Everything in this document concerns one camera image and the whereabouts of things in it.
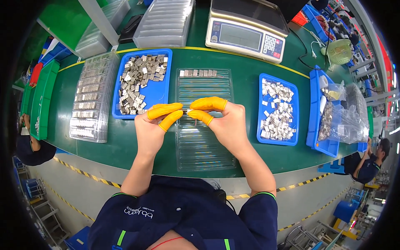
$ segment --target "gray floor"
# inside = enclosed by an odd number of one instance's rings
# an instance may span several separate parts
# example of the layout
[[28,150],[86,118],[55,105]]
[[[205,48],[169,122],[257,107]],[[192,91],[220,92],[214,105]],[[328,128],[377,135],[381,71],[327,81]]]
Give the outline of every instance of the gray floor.
[[[92,162],[75,155],[56,154],[60,160],[79,168],[89,174],[95,175],[112,182],[122,183],[127,170]],[[42,165],[29,167],[33,176],[42,178],[48,183],[61,197],[76,207],[81,212],[92,218],[96,218],[103,204],[118,188],[96,182],[84,175],[78,174],[55,160],[50,160]],[[293,172],[275,174],[277,187],[285,187],[291,184],[303,182],[314,177],[320,176],[317,167],[306,168]],[[227,195],[248,194],[250,188],[245,178],[226,178],[220,179],[222,189]],[[289,226],[290,224],[301,221],[313,212],[317,211],[325,204],[334,199],[347,186],[352,185],[357,188],[362,186],[352,184],[350,176],[339,176],[331,174],[327,177],[311,182],[309,184],[296,187],[291,190],[278,192],[276,200],[278,203],[278,228]],[[47,189],[48,199],[55,207],[60,209],[59,216],[62,224],[72,234],[75,234],[85,226],[90,226],[93,222],[76,210],[68,206],[50,189]],[[314,228],[317,221],[330,223],[336,204],[344,197],[337,198],[329,206],[302,221],[300,224],[305,228]],[[236,211],[239,212],[242,205],[248,198],[230,200]],[[292,228],[285,229],[278,233],[278,243],[282,242]]]

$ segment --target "yellow black hazard tape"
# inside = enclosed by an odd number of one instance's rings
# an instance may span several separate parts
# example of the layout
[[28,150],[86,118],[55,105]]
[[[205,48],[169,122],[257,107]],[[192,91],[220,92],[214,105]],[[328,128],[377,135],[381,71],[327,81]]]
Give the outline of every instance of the yellow black hazard tape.
[[93,180],[98,181],[98,182],[102,182],[102,183],[107,184],[107,185],[110,185],[110,186],[114,186],[114,187],[116,187],[116,188],[121,188],[121,184],[118,184],[118,183],[115,183],[115,182],[111,182],[111,181],[109,181],[109,180],[105,180],[105,179],[102,179],[102,178],[98,178],[98,177],[96,177],[96,176],[94,176],[94,175],[92,175],[92,174],[86,173],[85,171],[82,171],[82,170],[80,170],[80,169],[77,169],[77,168],[75,168],[75,167],[69,165],[68,163],[63,162],[62,160],[58,159],[57,157],[53,157],[53,159],[54,159],[55,161],[57,161],[57,162],[63,164],[63,165],[66,166],[67,168],[69,168],[69,169],[71,169],[71,170],[73,170],[73,171],[75,171],[75,172],[77,172],[77,173],[79,173],[79,174],[83,174],[83,175],[86,176],[86,177],[89,177],[90,179],[93,179]]
[[331,204],[334,200],[336,200],[337,198],[339,198],[339,196],[341,196],[349,187],[345,188],[340,194],[338,194],[338,196],[336,196],[333,200],[331,200],[330,202],[328,202],[325,206],[321,207],[320,209],[318,209],[317,211],[315,211],[314,213],[310,214],[307,217],[304,217],[301,219],[301,221],[298,221],[296,223],[290,224],[289,226],[285,226],[284,228],[281,228],[278,230],[278,232],[283,231],[289,227],[295,226],[297,224],[299,224],[300,222],[302,222],[303,220],[306,220],[308,218],[310,218],[311,216],[313,216],[314,214],[318,213],[319,211],[321,211],[322,209],[326,208],[329,204]]
[[85,216],[86,218],[88,218],[88,219],[94,221],[94,219],[93,219],[92,217],[90,217],[90,216],[88,216],[88,215],[82,213],[82,212],[79,211],[76,207],[74,207],[73,205],[71,205],[71,204],[70,204],[69,202],[67,202],[64,198],[62,198],[59,194],[57,194],[57,192],[56,192],[54,189],[52,189],[52,187],[50,187],[50,185],[49,185],[45,180],[42,179],[42,181],[43,181],[43,183],[44,183],[50,190],[53,191],[53,193],[56,194],[56,196],[58,196],[58,197],[59,197],[63,202],[65,202],[68,206],[70,206],[71,208],[73,208],[74,210],[76,210],[76,211],[79,212],[81,215]]
[[[75,172],[77,172],[77,173],[79,173],[79,174],[83,174],[84,176],[89,177],[89,178],[91,178],[91,179],[93,179],[93,180],[95,180],[95,181],[102,182],[102,183],[104,183],[104,184],[107,184],[107,185],[110,185],[110,186],[114,186],[114,187],[116,187],[116,188],[121,188],[121,184],[118,184],[118,183],[115,183],[115,182],[111,182],[111,181],[109,181],[109,180],[105,180],[105,179],[102,179],[102,178],[98,178],[98,177],[96,177],[96,176],[94,176],[94,175],[92,175],[92,174],[89,174],[89,173],[87,173],[87,172],[85,172],[85,171],[83,171],[83,170],[80,170],[80,169],[78,169],[78,168],[75,168],[75,167],[69,165],[69,164],[66,163],[66,162],[63,162],[62,160],[58,159],[57,157],[53,157],[53,159],[54,159],[55,161],[57,161],[57,162],[63,164],[63,165],[66,166],[67,168],[69,168],[69,169],[71,169],[71,170],[73,170],[73,171],[75,171]],[[296,188],[296,187],[299,187],[299,186],[303,186],[303,185],[305,185],[305,184],[308,184],[308,183],[314,182],[314,181],[316,181],[316,180],[319,180],[319,179],[321,179],[321,178],[324,178],[324,177],[326,177],[326,176],[328,176],[328,175],[330,175],[330,173],[323,174],[323,175],[321,175],[321,176],[317,176],[317,177],[315,177],[315,178],[312,178],[312,179],[309,179],[309,180],[306,180],[306,181],[303,181],[303,182],[299,182],[299,183],[296,183],[296,184],[293,184],[293,185],[289,185],[289,186],[287,186],[287,187],[277,188],[277,189],[276,189],[276,192],[281,192],[281,191],[293,189],[293,188]],[[226,199],[227,199],[227,200],[234,200],[234,199],[241,199],[241,198],[250,198],[250,194],[235,194],[235,195],[227,195],[227,196],[226,196]]]
[[[303,185],[305,185],[305,184],[308,184],[308,183],[314,182],[314,181],[316,181],[316,180],[319,180],[319,179],[321,179],[321,178],[324,178],[324,177],[326,177],[326,176],[328,176],[328,175],[330,175],[330,173],[323,174],[323,175],[321,175],[321,176],[317,176],[317,177],[312,178],[312,179],[310,179],[310,180],[306,180],[306,181],[304,181],[304,182],[299,182],[299,183],[297,183],[297,184],[293,184],[293,185],[290,185],[290,186],[287,186],[287,187],[277,188],[277,189],[276,189],[276,192],[281,192],[281,191],[285,191],[285,190],[288,190],[288,189],[297,188],[297,187],[299,187],[299,186],[303,186]],[[250,197],[250,194],[237,194],[237,195],[227,195],[227,196],[226,196],[226,199],[227,199],[227,200],[233,200],[233,199],[249,198],[249,197]]]

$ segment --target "scale keypad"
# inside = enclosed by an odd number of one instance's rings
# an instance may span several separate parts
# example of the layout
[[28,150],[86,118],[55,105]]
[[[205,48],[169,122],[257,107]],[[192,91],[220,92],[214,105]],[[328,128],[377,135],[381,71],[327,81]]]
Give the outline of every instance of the scale keypad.
[[262,53],[275,58],[280,58],[280,54],[282,53],[282,44],[283,41],[281,39],[266,34]]

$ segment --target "forearm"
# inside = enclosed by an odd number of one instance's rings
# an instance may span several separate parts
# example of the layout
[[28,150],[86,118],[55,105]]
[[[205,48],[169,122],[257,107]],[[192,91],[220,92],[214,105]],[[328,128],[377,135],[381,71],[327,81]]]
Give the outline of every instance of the forearm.
[[235,156],[240,162],[252,195],[258,192],[271,192],[276,196],[275,178],[250,142]]
[[121,186],[121,192],[134,196],[145,194],[149,188],[155,156],[136,155],[128,175]]
[[[30,126],[26,126],[26,129],[30,132]],[[31,146],[32,146],[32,150],[33,151],[39,151],[40,150],[40,143],[39,143],[39,141],[36,139],[36,138],[34,138],[33,136],[31,136],[31,135],[29,135],[30,136],[30,141],[31,141]]]
[[353,173],[353,177],[354,177],[354,178],[357,178],[358,172],[360,171],[362,165],[363,165],[364,162],[365,162],[365,159],[366,159],[365,154],[364,154],[364,157],[361,159],[360,163],[357,165],[356,170],[355,170],[354,173]]

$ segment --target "navy blue uniform shirt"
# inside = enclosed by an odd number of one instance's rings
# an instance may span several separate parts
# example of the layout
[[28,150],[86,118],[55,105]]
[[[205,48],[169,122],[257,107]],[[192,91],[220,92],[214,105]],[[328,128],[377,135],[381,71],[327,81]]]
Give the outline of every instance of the navy blue uniform shirt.
[[40,149],[33,151],[30,136],[18,135],[15,154],[20,161],[28,166],[36,166],[51,160],[57,148],[40,140]]
[[380,166],[375,162],[378,158],[376,155],[371,154],[370,158],[364,161],[364,164],[358,171],[357,181],[361,183],[368,183],[374,179]]
[[278,206],[261,192],[239,215],[201,179],[152,176],[146,194],[114,194],[88,236],[89,249],[145,250],[174,230],[199,250],[276,250]]

